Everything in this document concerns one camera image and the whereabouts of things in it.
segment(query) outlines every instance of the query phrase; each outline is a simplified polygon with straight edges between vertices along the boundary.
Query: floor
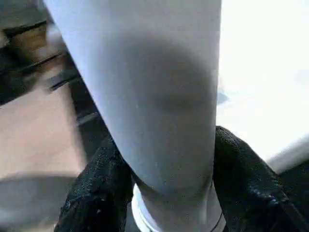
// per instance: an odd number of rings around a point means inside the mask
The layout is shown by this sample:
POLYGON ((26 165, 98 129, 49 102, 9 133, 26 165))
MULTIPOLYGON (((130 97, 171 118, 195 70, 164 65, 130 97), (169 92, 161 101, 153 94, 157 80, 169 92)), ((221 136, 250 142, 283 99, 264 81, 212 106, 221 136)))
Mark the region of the floor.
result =
MULTIPOLYGON (((82 170, 85 161, 70 101, 66 86, 49 93, 38 85, 0 107, 1 178, 25 174, 72 176, 82 170)), ((53 228, 35 230, 51 231, 53 228)))

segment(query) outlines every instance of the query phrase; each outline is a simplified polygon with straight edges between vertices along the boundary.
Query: white pipe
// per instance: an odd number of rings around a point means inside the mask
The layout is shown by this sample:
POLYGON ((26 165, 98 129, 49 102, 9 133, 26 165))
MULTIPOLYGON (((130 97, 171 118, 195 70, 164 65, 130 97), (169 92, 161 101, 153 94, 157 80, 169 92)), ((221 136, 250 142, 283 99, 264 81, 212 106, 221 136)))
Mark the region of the white pipe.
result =
MULTIPOLYGON (((207 201, 211 186, 220 1, 45 3, 121 154, 141 180, 147 210, 165 211, 156 197, 170 206, 182 196, 192 204, 172 207, 196 211, 191 205, 207 201)), ((198 221, 188 220, 183 228, 164 222, 169 226, 159 229, 203 228, 194 225, 198 221)))

